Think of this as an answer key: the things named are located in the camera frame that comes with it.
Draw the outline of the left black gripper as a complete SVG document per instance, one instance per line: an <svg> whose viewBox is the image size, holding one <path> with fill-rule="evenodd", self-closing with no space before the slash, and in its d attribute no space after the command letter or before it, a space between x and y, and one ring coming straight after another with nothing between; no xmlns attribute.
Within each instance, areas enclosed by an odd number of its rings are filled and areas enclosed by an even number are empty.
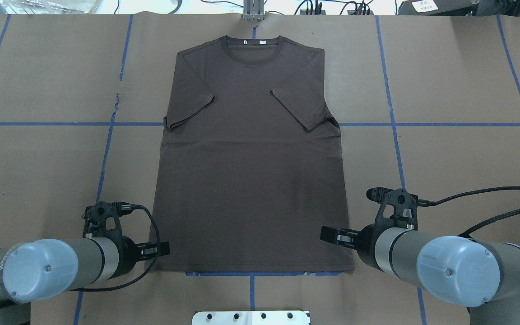
<svg viewBox="0 0 520 325"><path fill-rule="evenodd" d="M136 244L123 235L120 218L131 214L127 202L99 202L85 208L83 235L99 243L103 253L101 278L126 275L138 261L152 260L171 253L169 242Z"/></svg>

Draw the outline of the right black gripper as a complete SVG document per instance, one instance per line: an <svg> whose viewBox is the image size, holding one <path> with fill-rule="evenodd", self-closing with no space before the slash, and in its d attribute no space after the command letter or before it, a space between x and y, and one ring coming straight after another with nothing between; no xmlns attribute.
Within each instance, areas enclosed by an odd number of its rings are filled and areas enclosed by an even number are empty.
<svg viewBox="0 0 520 325"><path fill-rule="evenodd" d="M356 248L363 263L380 270L378 254L374 252L378 238L393 227L406 230L411 225L413 230L417 230L419 197L404 189L371 188L367 190L367 199L380 204L373 224L367 225L361 231L322 226L320 240L337 246Z"/></svg>

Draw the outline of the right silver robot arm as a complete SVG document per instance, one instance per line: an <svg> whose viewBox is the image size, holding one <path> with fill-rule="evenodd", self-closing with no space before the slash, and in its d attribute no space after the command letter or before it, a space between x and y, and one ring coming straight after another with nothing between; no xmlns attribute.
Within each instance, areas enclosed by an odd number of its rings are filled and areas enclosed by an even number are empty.
<svg viewBox="0 0 520 325"><path fill-rule="evenodd" d="M520 325L520 245L486 242L472 235L519 215L520 208L484 220L459 235L418 230L420 206L503 190L520 190L520 186L473 190L439 201L422 200L404 189L371 188L367 199L380 206L374 223L359 231L322 226L320 239L353 249L368 266L465 307L471 325Z"/></svg>

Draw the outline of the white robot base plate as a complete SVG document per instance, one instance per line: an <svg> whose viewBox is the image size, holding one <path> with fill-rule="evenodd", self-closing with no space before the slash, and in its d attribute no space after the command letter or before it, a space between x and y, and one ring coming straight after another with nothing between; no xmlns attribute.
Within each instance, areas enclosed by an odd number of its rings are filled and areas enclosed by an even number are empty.
<svg viewBox="0 0 520 325"><path fill-rule="evenodd" d="M311 325L310 312L277 311L208 311L197 312L192 325Z"/></svg>

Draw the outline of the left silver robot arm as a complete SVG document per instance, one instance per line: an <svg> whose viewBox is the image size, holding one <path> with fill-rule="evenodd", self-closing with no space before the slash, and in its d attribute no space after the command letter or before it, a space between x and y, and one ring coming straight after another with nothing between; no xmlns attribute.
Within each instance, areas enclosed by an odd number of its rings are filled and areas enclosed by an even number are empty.
<svg viewBox="0 0 520 325"><path fill-rule="evenodd" d="M155 242L135 243L124 236L120 218L135 210L146 212ZM0 248L0 325L28 325L33 301L70 291L93 292L91 284L126 275L142 261L150 261L150 271L159 257L171 252L145 206L101 201L88 206L82 218L81 238Z"/></svg>

